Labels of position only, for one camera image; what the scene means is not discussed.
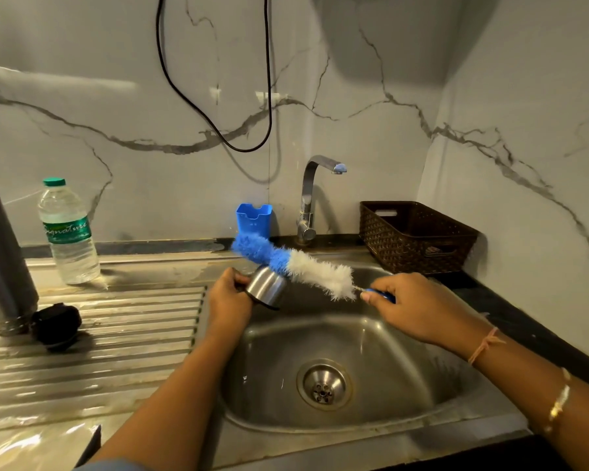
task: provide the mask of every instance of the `clear plastic bottle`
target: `clear plastic bottle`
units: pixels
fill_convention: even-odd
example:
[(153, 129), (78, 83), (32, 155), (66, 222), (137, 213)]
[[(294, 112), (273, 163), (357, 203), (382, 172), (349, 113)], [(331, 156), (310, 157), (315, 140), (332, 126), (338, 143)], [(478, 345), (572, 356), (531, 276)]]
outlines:
[(100, 264), (85, 205), (63, 178), (45, 178), (44, 185), (39, 218), (59, 275), (68, 285), (87, 283), (100, 275)]

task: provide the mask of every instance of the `left hand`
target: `left hand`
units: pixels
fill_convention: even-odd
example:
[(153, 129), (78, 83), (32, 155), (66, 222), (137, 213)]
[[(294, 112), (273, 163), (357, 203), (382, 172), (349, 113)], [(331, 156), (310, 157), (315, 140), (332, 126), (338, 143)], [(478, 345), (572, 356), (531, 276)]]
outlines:
[(247, 285), (250, 279), (227, 268), (209, 292), (210, 323), (208, 335), (216, 335), (231, 341), (234, 345), (251, 319), (253, 301), (246, 292), (238, 292), (236, 284)]

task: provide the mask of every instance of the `black cord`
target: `black cord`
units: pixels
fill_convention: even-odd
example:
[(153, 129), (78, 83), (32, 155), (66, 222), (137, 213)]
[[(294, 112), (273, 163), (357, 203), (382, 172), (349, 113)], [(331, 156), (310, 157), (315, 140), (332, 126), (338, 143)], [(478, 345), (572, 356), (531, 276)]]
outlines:
[(205, 121), (212, 127), (213, 131), (220, 137), (220, 140), (231, 150), (235, 150), (236, 152), (254, 152), (258, 150), (261, 146), (263, 146), (268, 138), (271, 136), (271, 130), (273, 129), (273, 104), (271, 103), (271, 59), (269, 56), (269, 27), (268, 27), (268, 0), (264, 0), (264, 35), (266, 37), (266, 78), (268, 79), (268, 130), (266, 131), (266, 135), (264, 139), (259, 142), (258, 145), (251, 149), (239, 149), (234, 147), (230, 144), (227, 139), (220, 133), (218, 127), (214, 125), (212, 119), (210, 119), (207, 114), (205, 114), (199, 107), (194, 104), (194, 102), (190, 101), (180, 90), (177, 86), (174, 85), (173, 80), (170, 78), (168, 74), (168, 69), (166, 68), (166, 63), (164, 61), (164, 53), (161, 47), (161, 18), (163, 16), (163, 8), (164, 8), (165, 0), (159, 0), (159, 4), (157, 5), (157, 16), (155, 19), (155, 31), (157, 37), (157, 54), (159, 54), (159, 63), (161, 64), (161, 69), (164, 71), (164, 76), (170, 84), (170, 87), (173, 88), (174, 92), (179, 94), (185, 102), (187, 102), (190, 107), (196, 110), (204, 119)]

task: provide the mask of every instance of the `green bottle label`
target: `green bottle label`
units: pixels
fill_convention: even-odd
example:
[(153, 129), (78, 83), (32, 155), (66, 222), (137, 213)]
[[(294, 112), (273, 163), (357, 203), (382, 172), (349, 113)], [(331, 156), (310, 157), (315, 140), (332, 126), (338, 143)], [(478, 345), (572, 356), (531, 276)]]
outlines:
[(44, 223), (46, 236), (52, 244), (72, 244), (92, 237), (87, 217), (68, 223)]

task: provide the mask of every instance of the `sink drain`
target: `sink drain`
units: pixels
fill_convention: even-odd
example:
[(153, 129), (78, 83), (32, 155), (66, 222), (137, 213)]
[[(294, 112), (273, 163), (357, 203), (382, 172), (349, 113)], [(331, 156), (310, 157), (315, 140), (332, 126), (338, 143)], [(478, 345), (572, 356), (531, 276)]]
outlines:
[(347, 372), (327, 358), (303, 364), (297, 374), (297, 388), (308, 404), (320, 410), (336, 410), (351, 396)]

